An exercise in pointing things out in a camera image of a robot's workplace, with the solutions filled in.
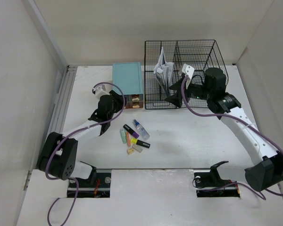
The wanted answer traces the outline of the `teal mini drawer cabinet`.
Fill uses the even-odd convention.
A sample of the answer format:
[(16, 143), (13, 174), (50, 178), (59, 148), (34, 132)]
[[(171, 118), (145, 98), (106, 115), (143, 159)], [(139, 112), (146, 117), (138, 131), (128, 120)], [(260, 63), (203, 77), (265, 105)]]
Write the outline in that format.
[(143, 81), (140, 62), (116, 63), (112, 67), (112, 82), (126, 98), (126, 109), (143, 108)]

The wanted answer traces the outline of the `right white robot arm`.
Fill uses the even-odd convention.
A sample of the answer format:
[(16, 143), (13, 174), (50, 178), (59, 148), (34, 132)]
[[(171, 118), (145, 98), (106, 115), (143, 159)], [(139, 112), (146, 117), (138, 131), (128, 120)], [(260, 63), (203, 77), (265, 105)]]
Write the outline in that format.
[[(201, 84), (192, 80), (196, 77), (194, 68), (184, 64), (180, 80), (170, 86), (175, 94), (165, 101), (177, 107), (186, 105), (199, 117), (217, 117), (237, 137), (253, 163), (242, 171), (250, 187), (261, 192), (283, 181), (283, 149), (262, 134), (249, 120), (238, 99), (226, 91), (226, 75), (220, 68), (211, 67), (205, 71)], [(200, 114), (188, 105), (190, 98), (205, 100), (210, 114)]]

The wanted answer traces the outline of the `clear spray bottle blue cap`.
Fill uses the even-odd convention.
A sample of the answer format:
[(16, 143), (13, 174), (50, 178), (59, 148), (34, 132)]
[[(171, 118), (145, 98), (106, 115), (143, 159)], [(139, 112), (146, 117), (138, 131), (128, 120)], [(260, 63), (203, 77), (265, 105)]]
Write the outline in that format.
[(140, 135), (142, 136), (143, 139), (147, 140), (150, 138), (149, 133), (146, 131), (146, 129), (137, 121), (133, 120), (133, 123), (136, 127), (136, 129), (139, 131)]

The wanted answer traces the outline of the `white paper booklet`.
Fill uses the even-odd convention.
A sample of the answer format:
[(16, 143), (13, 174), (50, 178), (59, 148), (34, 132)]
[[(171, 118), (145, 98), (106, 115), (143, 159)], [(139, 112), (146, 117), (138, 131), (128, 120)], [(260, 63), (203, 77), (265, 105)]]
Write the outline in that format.
[(173, 67), (174, 63), (166, 61), (164, 48), (161, 47), (158, 62), (153, 69), (153, 73), (160, 87), (167, 95), (169, 94), (169, 83), (172, 78)]

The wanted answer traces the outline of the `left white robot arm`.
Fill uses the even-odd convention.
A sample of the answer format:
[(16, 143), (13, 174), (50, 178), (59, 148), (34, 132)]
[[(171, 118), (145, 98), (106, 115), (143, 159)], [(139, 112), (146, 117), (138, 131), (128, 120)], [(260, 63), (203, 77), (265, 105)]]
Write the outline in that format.
[(79, 142), (103, 135), (111, 122), (120, 116), (125, 105), (125, 96), (112, 90), (100, 97), (97, 109), (81, 126), (71, 132), (51, 132), (39, 154), (37, 169), (50, 180), (73, 178)]

